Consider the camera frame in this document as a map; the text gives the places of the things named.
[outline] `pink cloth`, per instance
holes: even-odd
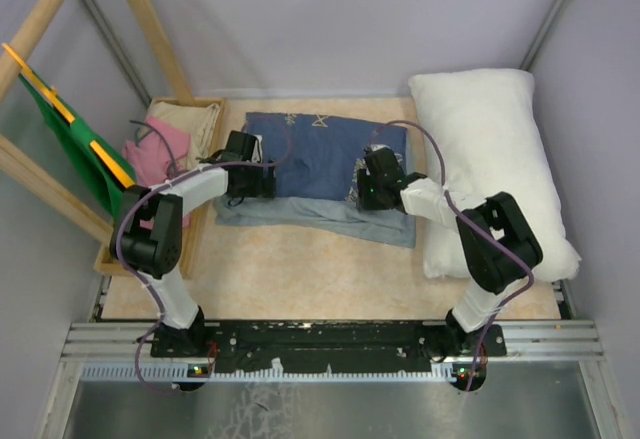
[[[191,136],[188,133],[152,115],[147,116],[146,122],[164,136],[176,161],[187,155],[191,143]],[[138,146],[133,141],[126,141],[122,154],[135,169],[137,183],[141,186],[153,186],[168,179],[167,168],[171,164],[171,156],[167,146],[155,131],[151,130]],[[189,216],[187,215],[182,220],[182,227],[188,225]]]

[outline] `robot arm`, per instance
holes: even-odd
[[[482,328],[525,273],[477,234],[449,206],[441,185],[423,174],[406,175],[391,149],[365,150],[366,169],[358,172],[358,206],[365,210],[396,208],[426,217],[460,235],[472,281],[450,311],[447,322],[469,334]],[[515,199],[501,192],[490,198],[449,191],[457,209],[529,267],[542,261],[542,249]]]
[[[191,298],[180,272],[182,252],[182,218],[205,202],[229,193],[234,197],[274,197],[273,168],[243,167],[241,163],[261,162],[262,146],[259,136],[232,131],[225,149],[216,152],[175,185],[160,191],[125,225],[121,250],[124,260],[154,288],[164,304],[163,326],[172,331],[190,331],[202,316],[199,306]],[[224,164],[235,163],[225,168]],[[211,168],[211,164],[221,167]],[[129,187],[122,199],[120,213],[111,238],[110,249],[116,256],[117,231],[127,213],[151,190],[163,184],[145,188]],[[151,221],[151,229],[141,221]]]

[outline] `gray wall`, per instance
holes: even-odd
[[[0,0],[0,41],[35,1]],[[126,120],[143,114],[77,0],[66,0],[30,63],[118,147]],[[0,104],[0,132],[88,197],[20,84]],[[95,298],[97,243],[3,172],[0,210],[0,436],[31,438],[69,323],[85,318]]]
[[[537,120],[582,254],[571,284],[640,404],[640,0],[573,0],[534,67]],[[633,414],[637,433],[640,417]]]
[[[395,94],[416,72],[518,67],[553,0],[153,0],[196,91]],[[124,0],[99,0],[152,92]]]

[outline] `wooden floor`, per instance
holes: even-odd
[[[223,118],[223,141],[240,129],[249,111],[415,120],[410,98],[232,100]],[[417,168],[424,171],[422,138],[411,131],[411,140]],[[220,226],[211,208],[187,286],[208,318],[443,318],[467,281],[424,277],[425,222],[418,220],[416,248],[406,249],[300,226]],[[155,316],[153,302],[135,279],[113,278],[103,318]],[[501,317],[559,318],[552,286],[536,284]]]

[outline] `black bracket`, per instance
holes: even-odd
[[[473,335],[461,344],[446,323],[422,321],[220,321],[205,323],[199,314],[190,331],[164,326],[152,342],[151,356],[204,358],[215,343],[216,372],[270,369],[279,358],[285,372],[334,373],[429,372],[446,357],[470,356]],[[507,353],[502,328],[485,337],[488,357]]]
[[[149,188],[137,185],[124,191],[109,244],[113,257],[117,257],[116,238],[125,216],[149,191]],[[150,229],[141,225],[141,221],[151,220]],[[155,278],[173,270],[182,253],[182,197],[174,194],[153,196],[125,225],[121,248],[124,260],[130,266]]]
[[[201,162],[221,164],[225,162],[251,163],[257,151],[258,138],[241,131],[231,131],[224,149],[220,149]],[[275,167],[222,166],[228,172],[227,196],[230,198],[261,197],[273,199],[276,196]]]
[[[363,211],[398,209],[404,212],[400,191],[413,181],[427,176],[419,172],[405,174],[395,153],[388,147],[378,150],[365,149],[366,169],[358,169],[356,205]]]
[[[502,231],[498,242],[529,267],[542,262],[542,248],[516,200],[506,192],[487,198],[484,204],[462,213],[487,234]],[[471,277],[485,291],[499,294],[525,272],[513,260],[487,242],[459,217],[456,218],[464,256]]]

